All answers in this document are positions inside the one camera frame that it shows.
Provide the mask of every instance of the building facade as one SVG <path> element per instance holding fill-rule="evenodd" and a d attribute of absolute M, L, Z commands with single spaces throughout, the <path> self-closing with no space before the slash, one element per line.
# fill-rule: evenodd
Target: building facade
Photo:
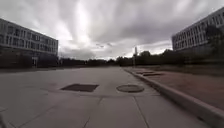
<path fill-rule="evenodd" d="M 204 55 L 211 51 L 205 29 L 214 25 L 224 32 L 224 7 L 172 36 L 174 51 Z"/>
<path fill-rule="evenodd" d="M 33 59 L 57 57 L 58 40 L 0 19 L 1 54 L 15 53 Z"/>

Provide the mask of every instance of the sky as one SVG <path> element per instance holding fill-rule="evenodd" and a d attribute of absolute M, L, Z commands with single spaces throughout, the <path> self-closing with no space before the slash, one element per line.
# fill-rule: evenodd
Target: sky
<path fill-rule="evenodd" d="M 59 40 L 58 55 L 130 57 L 172 49 L 171 36 L 224 0 L 0 0 L 0 17 Z"/>

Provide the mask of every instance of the manhole cover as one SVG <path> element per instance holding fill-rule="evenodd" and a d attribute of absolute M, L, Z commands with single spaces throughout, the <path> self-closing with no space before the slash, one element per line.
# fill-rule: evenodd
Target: manhole cover
<path fill-rule="evenodd" d="M 80 92 L 93 92 L 98 85 L 90 85 L 90 84 L 72 84 L 66 87 L 63 87 L 61 90 L 66 91 L 80 91 Z"/>
<path fill-rule="evenodd" d="M 117 87 L 117 90 L 121 92 L 136 93 L 144 91 L 144 88 L 138 85 L 122 85 Z"/>
<path fill-rule="evenodd" d="M 163 74 L 161 73 L 148 73 L 148 74 L 143 74 L 143 76 L 161 76 Z"/>

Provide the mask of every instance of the road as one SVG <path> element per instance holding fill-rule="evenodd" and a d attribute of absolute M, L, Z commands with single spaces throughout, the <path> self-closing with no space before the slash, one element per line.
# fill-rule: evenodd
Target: road
<path fill-rule="evenodd" d="M 73 83 L 99 86 L 61 90 Z M 116 90 L 125 84 L 145 90 Z M 7 128 L 208 128 L 121 68 L 0 74 L 0 113 Z"/>

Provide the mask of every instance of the tree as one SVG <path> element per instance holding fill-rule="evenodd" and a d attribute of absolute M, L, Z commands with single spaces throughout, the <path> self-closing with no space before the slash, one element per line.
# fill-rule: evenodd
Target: tree
<path fill-rule="evenodd" d="M 151 54 L 149 51 L 143 51 L 139 54 L 136 59 L 138 65 L 148 65 L 150 61 Z"/>

